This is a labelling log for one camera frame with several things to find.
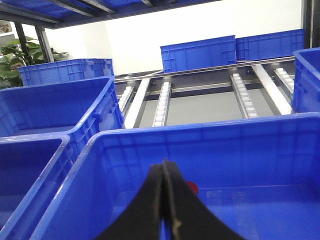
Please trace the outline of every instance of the crate handle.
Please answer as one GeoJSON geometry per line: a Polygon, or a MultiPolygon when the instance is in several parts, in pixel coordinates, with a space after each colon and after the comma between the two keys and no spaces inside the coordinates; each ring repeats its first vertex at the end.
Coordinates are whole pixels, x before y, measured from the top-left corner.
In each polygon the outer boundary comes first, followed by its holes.
{"type": "Polygon", "coordinates": [[[99,104],[96,106],[92,116],[96,118],[98,123],[101,123],[109,113],[110,109],[115,107],[114,105],[115,103],[112,101],[111,93],[108,92],[103,96],[99,104]]]}
{"type": "Polygon", "coordinates": [[[314,91],[316,91],[316,100],[320,102],[320,88],[317,86],[309,77],[304,77],[303,79],[307,85],[309,85],[314,91]]]}

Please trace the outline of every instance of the metal frame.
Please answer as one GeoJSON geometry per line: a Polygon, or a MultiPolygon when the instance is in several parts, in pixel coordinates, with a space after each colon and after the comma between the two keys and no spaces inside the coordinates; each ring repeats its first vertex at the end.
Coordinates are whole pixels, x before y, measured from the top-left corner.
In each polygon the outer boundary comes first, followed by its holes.
{"type": "Polygon", "coordinates": [[[13,21],[13,22],[22,22],[23,23],[24,18],[28,18],[29,19],[28,23],[32,20],[40,20],[40,21],[53,23],[53,24],[61,23],[61,20],[58,18],[44,15],[41,13],[37,13],[34,11],[22,9],[22,8],[19,8],[16,6],[12,6],[10,4],[3,3],[1,1],[0,1],[0,16],[4,20],[9,20],[9,21],[13,21]],[[15,18],[14,19],[10,18],[9,16],[6,15],[6,13],[9,15],[10,14],[15,15],[15,18]]]}
{"type": "Polygon", "coordinates": [[[68,0],[47,0],[47,2],[51,2],[57,6],[73,11],[74,13],[78,13],[71,15],[68,14],[62,17],[62,19],[0,2],[0,16],[2,19],[7,21],[43,26],[49,29],[59,29],[216,1],[221,0],[141,0],[141,2],[135,2],[133,4],[120,6],[114,9],[102,0],[78,1],[89,8],[74,4],[68,0]]]}
{"type": "Polygon", "coordinates": [[[51,48],[49,46],[48,38],[45,28],[42,26],[35,26],[36,35],[41,46],[43,57],[46,63],[54,62],[54,56],[52,55],[51,48]]]}
{"type": "Polygon", "coordinates": [[[254,102],[251,101],[249,94],[242,96],[245,97],[242,99],[240,92],[238,91],[238,93],[236,89],[233,89],[237,88],[234,87],[231,80],[231,76],[234,76],[234,74],[239,74],[243,78],[242,83],[244,86],[239,85],[238,88],[247,90],[260,89],[262,93],[265,93],[265,100],[275,115],[290,114],[292,112],[289,104],[290,99],[284,97],[279,91],[278,87],[284,88],[284,86],[279,83],[275,70],[282,68],[290,77],[294,76],[296,71],[294,59],[294,57],[283,57],[188,71],[160,73],[151,76],[123,76],[122,78],[116,78],[115,84],[119,93],[124,91],[127,86],[138,89],[126,117],[125,127],[139,127],[146,102],[160,99],[163,83],[165,82],[170,82],[171,84],[171,98],[234,92],[243,118],[257,117],[258,114],[254,108],[254,102]]]}
{"type": "Polygon", "coordinates": [[[81,14],[87,17],[95,17],[96,14],[94,11],[88,10],[84,7],[78,6],[67,0],[46,0],[47,2],[53,3],[65,9],[69,9],[77,14],[81,14]]]}
{"type": "Polygon", "coordinates": [[[26,62],[26,65],[30,65],[31,64],[31,57],[29,55],[29,51],[27,49],[27,39],[26,39],[26,35],[25,35],[25,32],[24,32],[24,29],[22,27],[22,24],[21,22],[14,22],[14,26],[15,26],[15,30],[16,30],[16,33],[18,34],[18,37],[19,37],[19,40],[20,40],[20,46],[21,46],[21,50],[22,52],[24,53],[26,59],[27,59],[27,62],[26,62]]]}
{"type": "Polygon", "coordinates": [[[77,0],[80,3],[86,4],[95,9],[103,10],[107,13],[114,14],[115,10],[108,6],[104,1],[101,0],[77,0]]]}
{"type": "Polygon", "coordinates": [[[320,47],[320,1],[302,0],[301,11],[304,48],[320,47]]]}

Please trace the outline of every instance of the white plastic rail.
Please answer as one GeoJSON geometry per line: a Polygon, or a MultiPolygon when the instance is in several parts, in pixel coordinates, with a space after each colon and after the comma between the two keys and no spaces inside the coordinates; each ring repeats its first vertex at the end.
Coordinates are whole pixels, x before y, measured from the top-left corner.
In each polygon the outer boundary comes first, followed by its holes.
{"type": "Polygon", "coordinates": [[[292,108],[290,104],[277,88],[276,84],[272,81],[264,67],[261,64],[252,65],[251,67],[257,77],[260,79],[264,89],[270,96],[279,113],[281,115],[291,114],[292,108]]]}
{"type": "Polygon", "coordinates": [[[284,84],[284,86],[289,90],[289,92],[293,94],[295,82],[289,76],[289,74],[283,68],[277,68],[276,70],[274,70],[274,72],[278,76],[278,78],[281,80],[281,82],[284,84]]]}
{"type": "Polygon", "coordinates": [[[128,104],[130,104],[129,99],[132,98],[134,94],[134,87],[127,86],[119,99],[119,108],[123,114],[125,114],[126,109],[128,109],[128,104]]]}
{"type": "Polygon", "coordinates": [[[152,127],[161,127],[167,124],[170,97],[171,82],[166,81],[161,87],[152,127]]]}
{"type": "Polygon", "coordinates": [[[240,111],[245,119],[257,118],[258,114],[249,96],[247,88],[239,73],[234,73],[231,77],[232,87],[236,100],[240,106],[240,111]]]}

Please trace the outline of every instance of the plant leaf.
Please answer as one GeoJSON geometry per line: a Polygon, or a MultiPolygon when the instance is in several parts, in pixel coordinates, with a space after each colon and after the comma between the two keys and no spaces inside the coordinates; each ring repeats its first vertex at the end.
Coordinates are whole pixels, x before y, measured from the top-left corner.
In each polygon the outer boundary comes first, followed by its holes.
{"type": "Polygon", "coordinates": [[[32,56],[32,55],[34,55],[35,53],[39,53],[39,52],[42,53],[41,48],[30,49],[30,50],[29,50],[29,55],[32,56]]]}
{"type": "Polygon", "coordinates": [[[36,65],[36,64],[45,64],[45,61],[42,59],[36,59],[34,60],[34,63],[32,65],[36,65]]]}
{"type": "Polygon", "coordinates": [[[36,59],[38,59],[38,58],[40,58],[40,57],[43,57],[42,51],[38,51],[38,52],[36,52],[35,54],[32,55],[32,58],[33,58],[34,60],[36,60],[36,59]]]}
{"type": "Polygon", "coordinates": [[[0,78],[5,79],[6,78],[7,71],[0,71],[0,78]]]}
{"type": "Polygon", "coordinates": [[[17,45],[20,44],[20,40],[18,38],[13,39],[8,43],[9,45],[17,45]]]}
{"type": "Polygon", "coordinates": [[[34,39],[33,37],[29,37],[29,36],[25,36],[25,39],[26,39],[27,41],[37,40],[37,39],[34,39]]]}
{"type": "Polygon", "coordinates": [[[16,70],[12,70],[12,71],[8,71],[6,74],[5,74],[5,77],[6,79],[12,79],[12,78],[16,78],[20,75],[19,71],[16,69],[16,70]]]}
{"type": "Polygon", "coordinates": [[[39,48],[41,48],[39,44],[31,42],[31,41],[27,42],[26,46],[28,48],[30,48],[30,49],[39,49],[39,48]]]}
{"type": "Polygon", "coordinates": [[[53,54],[53,59],[56,61],[60,60],[59,54],[53,54]]]}
{"type": "Polygon", "coordinates": [[[6,55],[6,61],[7,61],[7,62],[10,62],[10,59],[12,59],[14,56],[15,56],[14,53],[9,53],[9,54],[7,54],[7,55],[6,55]]]}
{"type": "Polygon", "coordinates": [[[8,55],[14,54],[17,50],[11,46],[3,46],[0,51],[3,55],[8,55]]]}
{"type": "Polygon", "coordinates": [[[19,58],[14,58],[11,60],[10,64],[11,65],[14,65],[14,64],[21,64],[22,62],[20,61],[19,58]]]}
{"type": "Polygon", "coordinates": [[[4,73],[6,73],[6,72],[10,72],[11,71],[11,67],[10,67],[10,65],[9,64],[7,64],[7,65],[0,65],[0,72],[4,72],[4,73]]]}

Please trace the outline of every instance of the red object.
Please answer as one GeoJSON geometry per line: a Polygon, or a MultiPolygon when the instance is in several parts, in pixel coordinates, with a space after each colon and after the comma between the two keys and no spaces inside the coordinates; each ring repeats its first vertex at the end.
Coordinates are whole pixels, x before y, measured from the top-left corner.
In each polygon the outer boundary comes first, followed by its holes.
{"type": "Polygon", "coordinates": [[[186,181],[186,184],[189,185],[189,188],[191,188],[191,190],[192,190],[192,192],[194,192],[194,194],[196,194],[196,195],[198,194],[199,189],[195,183],[193,183],[192,181],[186,181]]]}

